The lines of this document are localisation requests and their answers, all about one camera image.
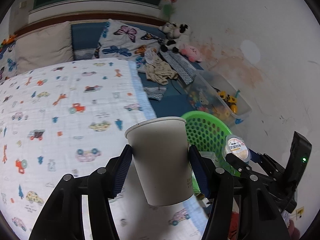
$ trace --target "beige pillow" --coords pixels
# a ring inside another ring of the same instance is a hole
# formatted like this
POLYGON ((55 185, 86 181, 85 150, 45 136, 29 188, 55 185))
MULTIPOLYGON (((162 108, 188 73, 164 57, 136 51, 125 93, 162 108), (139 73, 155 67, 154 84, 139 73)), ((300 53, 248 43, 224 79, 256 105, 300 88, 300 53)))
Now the beige pillow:
POLYGON ((18 73, 73 61, 69 22, 19 37, 16 41, 16 61, 18 73))

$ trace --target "blue gripper pad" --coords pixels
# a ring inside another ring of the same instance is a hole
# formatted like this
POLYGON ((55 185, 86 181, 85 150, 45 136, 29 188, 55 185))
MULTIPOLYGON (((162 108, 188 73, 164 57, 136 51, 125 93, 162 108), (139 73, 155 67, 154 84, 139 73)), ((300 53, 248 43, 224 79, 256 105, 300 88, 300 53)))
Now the blue gripper pad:
POLYGON ((128 170, 132 161, 132 148, 130 145, 126 145, 119 156, 115 167, 113 168, 111 175, 113 179, 112 194, 116 197, 122 191, 122 187, 127 177, 128 170))
POLYGON ((212 175, 209 169, 205 165, 197 147, 195 145, 190 146, 188 152, 189 162, 191 164, 193 173, 195 174, 196 181, 198 183, 200 192, 206 197, 210 196, 209 181, 212 175))

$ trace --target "white blanket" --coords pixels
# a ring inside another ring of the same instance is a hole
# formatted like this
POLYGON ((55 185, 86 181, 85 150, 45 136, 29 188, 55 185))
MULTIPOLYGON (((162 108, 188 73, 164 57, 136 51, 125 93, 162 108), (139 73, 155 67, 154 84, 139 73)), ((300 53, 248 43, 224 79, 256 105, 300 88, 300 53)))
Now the white blanket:
MULTIPOLYGON (((18 75, 0 85, 0 104, 0 210, 21 240, 64 174, 85 176, 105 166, 127 144, 127 128, 156 117, 135 63, 116 58, 18 75)), ((206 223, 194 198, 149 206, 133 164, 123 192, 110 202, 121 239, 199 239, 206 223)))

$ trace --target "window sill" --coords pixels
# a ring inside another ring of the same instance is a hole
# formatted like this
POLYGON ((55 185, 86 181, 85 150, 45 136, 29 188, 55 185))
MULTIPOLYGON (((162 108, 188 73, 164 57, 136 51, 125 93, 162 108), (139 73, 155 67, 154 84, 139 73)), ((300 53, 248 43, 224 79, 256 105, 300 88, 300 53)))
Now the window sill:
POLYGON ((84 11, 118 11, 161 18, 161 7, 133 0, 68 0, 30 11, 28 23, 57 15, 84 11))

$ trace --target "green basket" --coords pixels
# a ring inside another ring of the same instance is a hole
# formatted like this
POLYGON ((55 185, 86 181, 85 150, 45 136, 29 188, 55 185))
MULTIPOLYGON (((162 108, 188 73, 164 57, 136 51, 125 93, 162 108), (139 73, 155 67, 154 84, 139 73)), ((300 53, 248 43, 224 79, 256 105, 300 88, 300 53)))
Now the green basket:
POLYGON ((222 147, 226 136, 232 134, 230 129, 217 117, 202 111, 185 113, 188 142, 196 145, 200 152, 214 152, 220 167, 235 176, 240 176, 222 156, 222 147))

